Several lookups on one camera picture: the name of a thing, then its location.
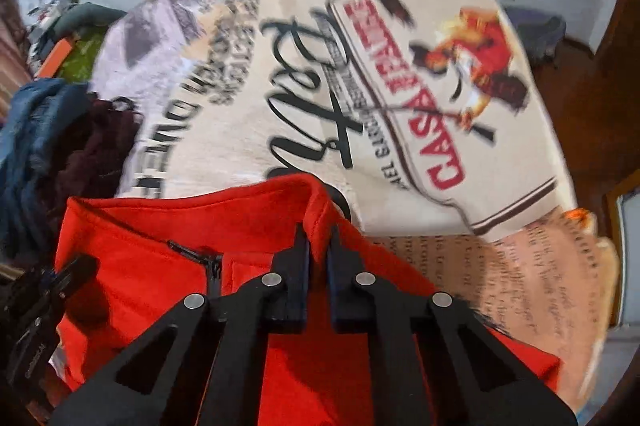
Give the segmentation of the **dark green garment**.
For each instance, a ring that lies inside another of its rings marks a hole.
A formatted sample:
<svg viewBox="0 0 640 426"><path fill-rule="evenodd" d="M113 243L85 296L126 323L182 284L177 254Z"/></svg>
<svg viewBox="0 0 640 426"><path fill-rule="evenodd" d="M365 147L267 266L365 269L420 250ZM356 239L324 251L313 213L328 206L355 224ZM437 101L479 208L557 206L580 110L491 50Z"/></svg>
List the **dark green garment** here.
<svg viewBox="0 0 640 426"><path fill-rule="evenodd" d="M66 11L49 30L50 38L58 42L63 38L75 34L81 29L99 27L104 28L114 24L127 14L118 8L107 8L94 3L74 5Z"/></svg>

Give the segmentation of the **newspaper print blanket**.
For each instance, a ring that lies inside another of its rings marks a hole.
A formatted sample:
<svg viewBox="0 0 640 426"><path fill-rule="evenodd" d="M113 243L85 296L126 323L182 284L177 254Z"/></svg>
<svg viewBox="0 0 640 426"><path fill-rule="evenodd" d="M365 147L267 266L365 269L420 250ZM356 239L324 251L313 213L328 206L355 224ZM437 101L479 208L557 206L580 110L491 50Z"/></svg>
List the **newspaper print blanket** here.
<svg viewBox="0 0 640 426"><path fill-rule="evenodd" d="M143 125L119 192L178 198L307 172L363 235L561 359L588 401L617 276L496 0L146 0L93 90Z"/></svg>

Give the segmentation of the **red fleece jacket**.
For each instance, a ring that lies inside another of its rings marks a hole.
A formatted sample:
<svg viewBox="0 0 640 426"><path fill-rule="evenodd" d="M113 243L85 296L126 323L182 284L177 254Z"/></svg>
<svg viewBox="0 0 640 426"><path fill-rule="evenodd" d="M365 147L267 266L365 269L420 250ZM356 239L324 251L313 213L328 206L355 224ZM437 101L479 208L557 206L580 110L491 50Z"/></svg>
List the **red fleece jacket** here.
<svg viewBox="0 0 640 426"><path fill-rule="evenodd" d="M332 324L332 235L405 293L439 290L364 238L309 175L167 201L72 199L55 264L64 268L82 253L98 261L96 277L70 298L61 323L72 394L184 297L228 296L267 273L298 227L310 245L307 321L298 334L269 336L255 425L377 425L367 336ZM555 393L556 357L491 334Z"/></svg>

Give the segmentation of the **green bag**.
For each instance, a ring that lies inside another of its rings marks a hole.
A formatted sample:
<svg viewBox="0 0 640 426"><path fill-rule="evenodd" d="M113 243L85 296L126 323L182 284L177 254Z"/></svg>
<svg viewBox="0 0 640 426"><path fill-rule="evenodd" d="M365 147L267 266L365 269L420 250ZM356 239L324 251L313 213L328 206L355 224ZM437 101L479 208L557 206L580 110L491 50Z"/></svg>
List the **green bag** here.
<svg viewBox="0 0 640 426"><path fill-rule="evenodd" d="M72 83L88 82L106 32L105 27L85 28L78 32L73 40L72 51L58 68L58 77Z"/></svg>

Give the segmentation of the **grey bag on floor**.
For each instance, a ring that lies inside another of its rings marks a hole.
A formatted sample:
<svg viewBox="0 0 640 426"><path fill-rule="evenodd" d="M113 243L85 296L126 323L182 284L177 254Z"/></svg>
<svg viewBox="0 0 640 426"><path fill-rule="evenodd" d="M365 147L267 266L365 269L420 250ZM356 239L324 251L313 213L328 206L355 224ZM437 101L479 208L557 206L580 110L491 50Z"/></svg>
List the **grey bag on floor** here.
<svg viewBox="0 0 640 426"><path fill-rule="evenodd" d="M504 11L525 48L530 65L556 60L556 51L566 35L566 21L562 16L524 6L506 6Z"/></svg>

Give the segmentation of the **blue denim garment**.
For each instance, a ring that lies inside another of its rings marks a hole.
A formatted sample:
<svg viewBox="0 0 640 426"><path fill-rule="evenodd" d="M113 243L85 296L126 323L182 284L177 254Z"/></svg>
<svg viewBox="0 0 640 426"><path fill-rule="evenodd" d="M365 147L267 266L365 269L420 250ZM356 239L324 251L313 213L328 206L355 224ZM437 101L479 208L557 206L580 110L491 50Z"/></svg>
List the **blue denim garment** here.
<svg viewBox="0 0 640 426"><path fill-rule="evenodd" d="M37 185L50 171L56 139L88 113L85 83L46 78L22 86L1 129L1 256L34 262L52 248Z"/></svg>

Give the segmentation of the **orange box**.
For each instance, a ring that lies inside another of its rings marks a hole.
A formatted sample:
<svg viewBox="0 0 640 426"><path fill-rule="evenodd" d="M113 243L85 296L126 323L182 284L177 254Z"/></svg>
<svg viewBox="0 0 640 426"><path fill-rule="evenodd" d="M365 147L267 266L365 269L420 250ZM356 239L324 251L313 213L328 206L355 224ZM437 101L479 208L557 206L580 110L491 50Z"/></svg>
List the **orange box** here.
<svg viewBox="0 0 640 426"><path fill-rule="evenodd" d="M70 55L70 52L74 49L74 39L72 37L62 38L55 43L51 52L48 54L46 59L42 62L42 65L38 69L37 77L38 78L53 78L56 76L56 73L61 68L66 60L67 56Z"/></svg>

